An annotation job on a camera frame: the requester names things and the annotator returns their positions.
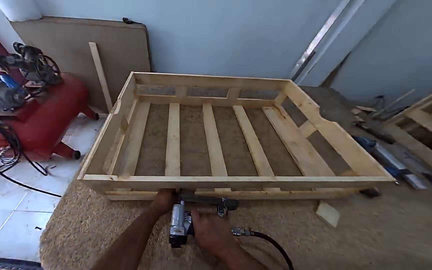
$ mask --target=sawdust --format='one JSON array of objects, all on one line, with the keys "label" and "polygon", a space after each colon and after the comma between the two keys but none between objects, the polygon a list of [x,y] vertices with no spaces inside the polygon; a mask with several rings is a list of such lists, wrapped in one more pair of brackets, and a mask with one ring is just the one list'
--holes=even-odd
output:
[{"label": "sawdust", "polygon": [[[351,107],[339,101],[337,93],[321,88],[305,90],[320,104],[324,117],[338,121],[352,134],[361,134],[361,131],[352,129]],[[256,175],[243,134],[241,129],[238,130],[231,111],[231,108],[214,108],[228,174],[243,172],[244,175]],[[167,107],[151,107],[148,126],[153,125],[153,128],[146,132],[153,131],[154,140],[166,139],[164,128],[156,128],[159,121],[167,123],[164,114],[167,115]],[[252,112],[248,114],[253,121]],[[195,117],[193,122],[200,126],[197,132],[201,133],[199,117]],[[256,132],[258,135],[262,133],[258,129]],[[188,174],[207,174],[208,161],[205,158],[196,160],[187,156],[194,153],[189,147],[191,142],[206,142],[192,140],[189,133],[184,136],[182,140],[188,141],[181,144],[181,160],[202,166],[201,169],[184,170]],[[280,143],[275,142],[273,147],[279,149]],[[164,161],[160,152],[165,148],[155,149],[152,145],[151,141],[143,140],[141,150],[147,157],[154,154],[154,158],[145,165],[138,164],[137,173],[145,174],[147,170],[160,172],[152,168],[161,163],[161,158]],[[201,151],[195,154],[200,155],[207,149]],[[278,174],[289,173],[284,171],[284,166],[274,170]],[[345,199],[329,200],[328,203],[341,214],[337,228],[328,226],[315,215],[315,200],[240,201],[240,207],[230,213],[229,220],[233,225],[273,237],[286,250],[297,269],[432,269],[432,187],[427,191],[415,191],[405,184],[391,184],[380,189],[383,196],[374,199],[355,194]],[[79,181],[73,181],[41,236],[43,267],[46,270],[90,268],[148,205],[149,202],[145,201],[112,202]],[[192,237],[183,248],[171,249],[168,243],[170,219],[168,213],[156,223],[139,269],[224,269],[219,261],[201,251]],[[240,240],[242,246],[268,268],[286,268],[284,259],[271,244],[251,237]]]}]

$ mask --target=concrete floor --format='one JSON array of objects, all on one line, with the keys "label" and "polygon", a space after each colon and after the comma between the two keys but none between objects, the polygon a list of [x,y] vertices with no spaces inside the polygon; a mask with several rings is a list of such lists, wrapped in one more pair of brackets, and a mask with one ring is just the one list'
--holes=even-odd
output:
[{"label": "concrete floor", "polygon": [[[80,114],[71,122],[62,141],[85,155],[105,119],[101,116],[94,121]],[[83,157],[67,160],[53,155],[50,160],[41,162],[49,168],[48,176],[41,175],[24,161],[6,174],[29,186],[62,195],[82,160]],[[59,200],[58,197],[18,186],[0,176],[0,258],[39,261],[39,237]]]}]

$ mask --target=wooden stick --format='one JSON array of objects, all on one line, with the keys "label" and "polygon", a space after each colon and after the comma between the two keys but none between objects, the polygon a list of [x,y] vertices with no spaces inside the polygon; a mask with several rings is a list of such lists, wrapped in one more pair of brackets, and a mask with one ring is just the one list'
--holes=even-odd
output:
[{"label": "wooden stick", "polygon": [[169,104],[166,142],[166,176],[180,176],[180,105]]},{"label": "wooden stick", "polygon": [[107,111],[111,112],[111,109],[113,108],[113,102],[111,101],[110,90],[108,89],[108,83],[106,82],[106,76],[104,75],[103,65],[101,64],[101,59],[99,58],[98,46],[95,42],[89,42],[89,48],[91,49],[99,83],[101,84],[101,89],[103,90]]}]

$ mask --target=light blue wall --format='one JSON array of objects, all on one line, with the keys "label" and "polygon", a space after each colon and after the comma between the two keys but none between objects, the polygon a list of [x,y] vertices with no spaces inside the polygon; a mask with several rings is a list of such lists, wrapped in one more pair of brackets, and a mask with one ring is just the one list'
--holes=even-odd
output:
[{"label": "light blue wall", "polygon": [[432,92],[432,0],[399,0],[350,54],[334,89],[346,98],[394,100],[417,89],[402,104]]},{"label": "light blue wall", "polygon": [[339,0],[36,0],[46,16],[144,23],[154,70],[287,78]]}]

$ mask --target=person's hand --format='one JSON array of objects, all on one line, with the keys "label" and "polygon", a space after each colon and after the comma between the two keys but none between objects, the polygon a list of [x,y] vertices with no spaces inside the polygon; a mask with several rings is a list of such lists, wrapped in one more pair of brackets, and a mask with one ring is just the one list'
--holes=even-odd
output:
[{"label": "person's hand", "polygon": [[151,206],[149,206],[149,209],[151,210],[151,212],[157,214],[158,216],[161,216],[169,212],[173,208],[175,201],[176,190],[162,188],[157,193],[156,198],[154,198]]},{"label": "person's hand", "polygon": [[203,214],[191,211],[196,243],[201,249],[219,259],[231,250],[240,247],[231,232],[229,221],[216,214]]}]

